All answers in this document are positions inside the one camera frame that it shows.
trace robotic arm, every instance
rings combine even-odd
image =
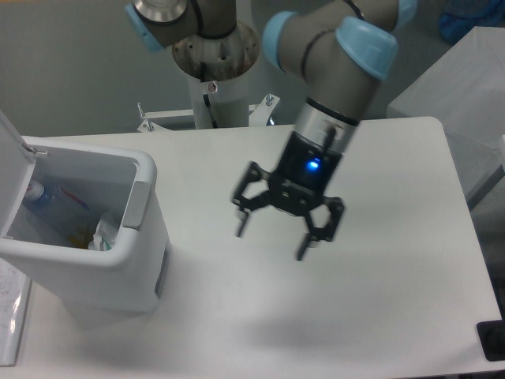
[[[282,12],[269,21],[263,37],[267,58],[304,80],[309,97],[277,167],[270,173],[251,162],[234,191],[238,236],[251,212],[273,205],[305,219],[299,261],[314,242],[334,239],[345,207],[339,197],[324,196],[325,189],[395,59],[398,44],[388,32],[416,10],[417,0],[344,0],[306,16]],[[268,189],[246,198],[247,186],[261,180]],[[310,212],[320,205],[329,217],[315,227]]]
[[[247,78],[260,53],[236,0],[135,0],[125,8],[150,51],[171,47],[186,74],[197,129],[245,126]]]

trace screw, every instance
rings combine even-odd
[[[215,81],[208,84],[208,91],[210,93],[216,93],[218,91],[218,85]]]
[[[142,104],[137,103],[137,107],[139,108],[140,118],[145,118],[145,113],[144,113],[144,110],[142,109]]]

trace gray floor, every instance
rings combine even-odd
[[[280,10],[308,11],[328,0],[241,0],[238,15],[256,31]],[[44,0],[0,4],[0,109],[23,134],[57,136],[133,132],[146,111],[190,108],[185,78],[170,51],[149,54],[123,7],[128,0]],[[443,0],[422,0],[414,21],[395,35],[400,52],[368,118],[386,106],[450,46],[438,36]],[[249,103],[282,98],[281,123],[292,123],[306,87],[263,55],[249,78]]]

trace plastic bottle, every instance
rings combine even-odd
[[[31,180],[23,203],[33,215],[70,242],[71,246],[88,248],[95,232],[95,217],[79,197],[61,186],[44,186]]]
[[[505,14],[505,0],[449,0],[439,18],[442,37],[455,44],[474,26],[498,26]]]

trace bottle cap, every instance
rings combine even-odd
[[[31,180],[24,194],[24,199],[28,201],[37,201],[44,193],[44,186],[36,180]]]

